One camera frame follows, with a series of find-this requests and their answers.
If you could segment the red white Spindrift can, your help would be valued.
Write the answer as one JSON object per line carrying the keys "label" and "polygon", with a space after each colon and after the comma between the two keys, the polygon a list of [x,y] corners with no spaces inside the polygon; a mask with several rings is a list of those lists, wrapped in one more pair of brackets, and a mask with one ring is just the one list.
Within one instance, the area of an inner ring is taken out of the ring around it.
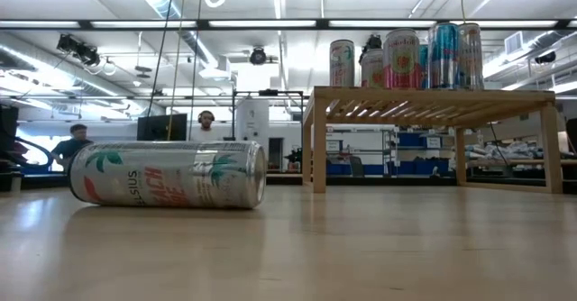
{"label": "red white Spindrift can", "polygon": [[420,41],[414,30],[396,29],[383,45],[383,76],[387,89],[421,87]]}
{"label": "red white Spindrift can", "polygon": [[364,53],[361,60],[361,86],[383,88],[383,50],[372,49]]}

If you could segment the blue silver Red Bull can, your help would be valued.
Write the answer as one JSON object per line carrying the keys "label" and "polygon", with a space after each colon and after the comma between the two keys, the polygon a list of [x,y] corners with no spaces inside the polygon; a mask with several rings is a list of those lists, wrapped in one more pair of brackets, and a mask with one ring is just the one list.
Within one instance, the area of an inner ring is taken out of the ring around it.
{"label": "blue silver Red Bull can", "polygon": [[419,66],[421,71],[421,87],[422,88],[429,88],[428,85],[428,64],[429,64],[429,56],[428,56],[428,45],[427,44],[420,44],[419,45]]}

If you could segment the white floral can black top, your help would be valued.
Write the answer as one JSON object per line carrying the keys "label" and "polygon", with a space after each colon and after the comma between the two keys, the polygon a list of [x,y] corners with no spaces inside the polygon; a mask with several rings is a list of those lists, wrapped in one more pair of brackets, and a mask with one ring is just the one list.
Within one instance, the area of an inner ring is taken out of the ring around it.
{"label": "white floral can black top", "polygon": [[330,44],[330,87],[353,87],[355,50],[350,40],[333,41]]}

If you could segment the silver slim can blue tab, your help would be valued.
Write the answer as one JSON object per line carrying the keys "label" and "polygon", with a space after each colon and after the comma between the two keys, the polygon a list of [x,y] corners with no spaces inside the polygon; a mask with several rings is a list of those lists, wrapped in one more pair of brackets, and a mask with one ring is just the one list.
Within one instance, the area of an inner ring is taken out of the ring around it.
{"label": "silver slim can blue tab", "polygon": [[428,32],[428,85],[455,89],[458,85],[458,26],[438,23]]}

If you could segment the grey can black top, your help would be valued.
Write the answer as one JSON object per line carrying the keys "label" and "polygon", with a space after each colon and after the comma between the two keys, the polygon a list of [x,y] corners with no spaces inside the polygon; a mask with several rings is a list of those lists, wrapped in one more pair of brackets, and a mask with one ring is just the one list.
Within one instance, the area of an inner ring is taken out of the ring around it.
{"label": "grey can black top", "polygon": [[458,76],[461,88],[482,90],[483,56],[481,28],[477,23],[463,23],[458,26]]}

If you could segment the silver can black top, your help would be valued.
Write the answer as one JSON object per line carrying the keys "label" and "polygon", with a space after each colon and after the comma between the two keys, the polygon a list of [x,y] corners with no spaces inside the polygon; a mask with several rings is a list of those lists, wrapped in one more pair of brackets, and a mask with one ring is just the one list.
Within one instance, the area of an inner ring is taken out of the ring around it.
{"label": "silver can black top", "polygon": [[255,141],[93,143],[68,169],[78,200],[95,205],[253,209],[267,159]]}

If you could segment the wooden slatted shelf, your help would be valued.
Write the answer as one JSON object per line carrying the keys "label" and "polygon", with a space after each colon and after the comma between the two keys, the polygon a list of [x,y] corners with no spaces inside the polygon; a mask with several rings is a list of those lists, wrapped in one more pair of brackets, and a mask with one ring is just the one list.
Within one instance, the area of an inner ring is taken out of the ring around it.
{"label": "wooden slatted shelf", "polygon": [[[470,183],[466,177],[465,131],[531,113],[540,114],[545,185]],[[326,192],[326,126],[329,124],[451,127],[455,130],[458,186],[563,192],[557,110],[555,94],[551,91],[314,87],[302,119],[302,183],[314,193]]]}

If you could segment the white air vent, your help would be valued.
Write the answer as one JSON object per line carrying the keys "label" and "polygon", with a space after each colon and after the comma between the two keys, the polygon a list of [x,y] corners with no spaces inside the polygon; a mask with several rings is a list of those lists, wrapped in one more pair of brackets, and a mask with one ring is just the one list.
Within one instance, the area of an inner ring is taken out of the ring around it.
{"label": "white air vent", "polygon": [[515,32],[504,40],[505,52],[507,55],[521,51],[523,49],[523,32]]}

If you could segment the white plastic pile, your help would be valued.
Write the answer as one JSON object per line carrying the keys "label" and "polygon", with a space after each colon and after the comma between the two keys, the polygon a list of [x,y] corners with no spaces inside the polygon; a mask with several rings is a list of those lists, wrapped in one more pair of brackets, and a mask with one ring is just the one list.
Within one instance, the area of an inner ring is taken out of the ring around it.
{"label": "white plastic pile", "polygon": [[496,146],[486,143],[466,145],[465,152],[470,158],[486,160],[534,160],[542,159],[543,150],[523,141],[513,141],[506,146]]}

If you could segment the white cylindrical tank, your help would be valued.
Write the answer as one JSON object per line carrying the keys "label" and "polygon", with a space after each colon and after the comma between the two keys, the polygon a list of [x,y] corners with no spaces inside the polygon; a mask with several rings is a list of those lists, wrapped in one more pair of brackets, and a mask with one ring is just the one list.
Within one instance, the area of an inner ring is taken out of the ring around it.
{"label": "white cylindrical tank", "polygon": [[267,100],[247,97],[236,108],[236,139],[241,153],[262,175],[269,156],[270,111]]}

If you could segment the person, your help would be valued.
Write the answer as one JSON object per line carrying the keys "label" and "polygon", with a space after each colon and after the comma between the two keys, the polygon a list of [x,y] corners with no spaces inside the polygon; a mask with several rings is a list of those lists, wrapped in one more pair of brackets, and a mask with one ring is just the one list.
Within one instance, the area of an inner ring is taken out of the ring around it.
{"label": "person", "polygon": [[69,167],[71,158],[84,146],[91,143],[87,138],[87,127],[84,124],[72,125],[69,129],[71,138],[59,142],[50,155],[64,169]]}
{"label": "person", "polygon": [[189,139],[196,142],[221,141],[223,136],[212,128],[214,120],[215,117],[210,111],[202,111],[197,117],[199,126],[190,129]]}

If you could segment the black monitor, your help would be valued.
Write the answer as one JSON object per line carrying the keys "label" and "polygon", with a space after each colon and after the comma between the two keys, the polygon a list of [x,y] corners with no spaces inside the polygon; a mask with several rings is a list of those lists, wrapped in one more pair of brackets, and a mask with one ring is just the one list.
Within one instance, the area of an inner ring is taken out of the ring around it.
{"label": "black monitor", "polygon": [[140,117],[137,141],[185,141],[188,116],[186,114]]}

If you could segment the black curved bar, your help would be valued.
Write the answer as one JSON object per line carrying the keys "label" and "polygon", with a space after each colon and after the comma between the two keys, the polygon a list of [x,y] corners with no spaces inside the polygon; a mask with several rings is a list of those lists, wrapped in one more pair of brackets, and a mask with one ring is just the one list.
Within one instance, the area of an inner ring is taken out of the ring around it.
{"label": "black curved bar", "polygon": [[[11,166],[19,167],[22,169],[34,169],[34,170],[48,170],[51,166],[54,158],[51,153],[43,148],[41,145],[27,141],[21,137],[10,136],[12,144],[9,145],[5,150],[0,150],[0,161],[7,162]],[[24,155],[29,150],[29,147],[40,151],[45,157],[46,162],[44,164],[33,164],[29,162]]]}

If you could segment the black block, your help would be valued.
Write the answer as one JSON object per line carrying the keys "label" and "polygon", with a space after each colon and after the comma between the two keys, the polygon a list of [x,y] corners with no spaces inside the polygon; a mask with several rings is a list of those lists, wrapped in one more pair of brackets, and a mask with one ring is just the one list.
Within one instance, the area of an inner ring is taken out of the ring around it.
{"label": "black block", "polygon": [[0,151],[9,151],[14,145],[19,109],[0,104]]}

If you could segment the black station frame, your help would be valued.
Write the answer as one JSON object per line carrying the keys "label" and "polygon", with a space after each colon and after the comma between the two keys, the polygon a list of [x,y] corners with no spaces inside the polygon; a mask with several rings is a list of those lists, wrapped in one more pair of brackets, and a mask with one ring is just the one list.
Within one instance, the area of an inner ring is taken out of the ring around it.
{"label": "black station frame", "polygon": [[299,163],[289,160],[289,155],[300,149],[303,144],[304,93],[278,89],[234,90],[230,106],[230,139],[233,141],[238,141],[236,139],[236,108],[247,97],[267,100],[269,103],[268,171],[273,174],[298,173]]}

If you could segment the silver ventilation duct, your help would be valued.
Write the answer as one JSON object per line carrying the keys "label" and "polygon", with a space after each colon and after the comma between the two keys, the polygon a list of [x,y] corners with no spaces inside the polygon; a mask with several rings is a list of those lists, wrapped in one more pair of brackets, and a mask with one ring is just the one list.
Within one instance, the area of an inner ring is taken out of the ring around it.
{"label": "silver ventilation duct", "polygon": [[151,115],[165,114],[165,109],[157,104],[149,107],[150,98],[135,99],[136,94],[120,87],[98,75],[93,75],[67,61],[63,56],[57,56],[48,51],[32,45],[8,32],[0,32],[0,50],[14,55],[34,66],[41,80],[57,80],[59,84],[70,85],[73,82],[82,81],[85,85],[92,87],[106,96],[119,98],[127,96],[143,109],[143,113],[151,112]]}

